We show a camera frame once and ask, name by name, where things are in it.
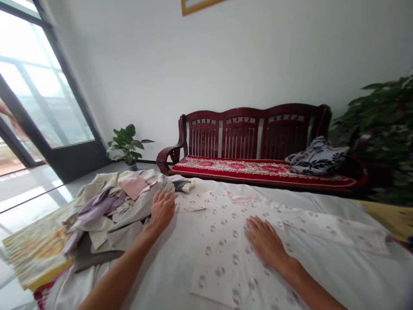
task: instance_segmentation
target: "pink dotted garment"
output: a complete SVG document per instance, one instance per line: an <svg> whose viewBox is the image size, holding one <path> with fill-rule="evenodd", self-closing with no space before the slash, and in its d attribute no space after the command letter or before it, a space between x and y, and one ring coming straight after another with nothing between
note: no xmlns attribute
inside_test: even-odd
<svg viewBox="0 0 413 310"><path fill-rule="evenodd" d="M254 195L206 192L188 195L179 202L181 207L206 210L200 225L204 246L198 254L190 292L232 309L301 309L297 296L280 282L275 271L262 263L246 239L244 229L250 215L268 220L291 256L294 244L288 240L287 229L388 254L385 231L327 214L289 208Z"/></svg>

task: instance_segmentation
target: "pink cloth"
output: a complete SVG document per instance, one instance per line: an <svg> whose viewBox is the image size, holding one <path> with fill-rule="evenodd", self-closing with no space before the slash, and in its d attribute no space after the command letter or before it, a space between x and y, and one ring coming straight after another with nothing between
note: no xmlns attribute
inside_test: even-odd
<svg viewBox="0 0 413 310"><path fill-rule="evenodd" d="M120 178L118 184L132 200L137 200L139 195L148 191L151 187L143 177L134 174Z"/></svg>

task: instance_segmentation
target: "red cushion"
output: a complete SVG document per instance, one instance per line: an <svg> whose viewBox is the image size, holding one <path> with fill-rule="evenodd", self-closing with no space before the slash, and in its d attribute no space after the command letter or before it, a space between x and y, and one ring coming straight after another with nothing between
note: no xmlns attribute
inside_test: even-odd
<svg viewBox="0 0 413 310"><path fill-rule="evenodd" d="M172 167L172 174L220 177L266 183L322 187L351 187L356 180L336 174L332 177L290 172L285 161L270 159L225 159L189 155Z"/></svg>

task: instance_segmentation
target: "white bedsheet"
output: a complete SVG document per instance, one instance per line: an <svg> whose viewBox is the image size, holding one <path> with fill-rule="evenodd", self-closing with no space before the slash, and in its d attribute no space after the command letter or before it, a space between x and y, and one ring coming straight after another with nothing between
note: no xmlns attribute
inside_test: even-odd
<svg viewBox="0 0 413 310"><path fill-rule="evenodd" d="M383 228L361 205L342 198L196 179L192 193L230 190L259 194L286 206L336 215ZM191 295L189 287L203 245L199 221L204 212L179 213L146 257L124 309L227 309ZM413 255L396 243L391 257L369 254L318 237L289 230L289 239L306 270L349 309L413 309ZM72 270L53 286L47 309L75 309L114 261L79 274Z"/></svg>

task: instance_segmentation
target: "picture frame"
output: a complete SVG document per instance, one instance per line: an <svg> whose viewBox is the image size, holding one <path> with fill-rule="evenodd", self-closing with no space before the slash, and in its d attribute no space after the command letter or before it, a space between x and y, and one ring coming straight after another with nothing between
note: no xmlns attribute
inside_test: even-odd
<svg viewBox="0 0 413 310"><path fill-rule="evenodd" d="M225 0L181 0L182 16L202 10Z"/></svg>

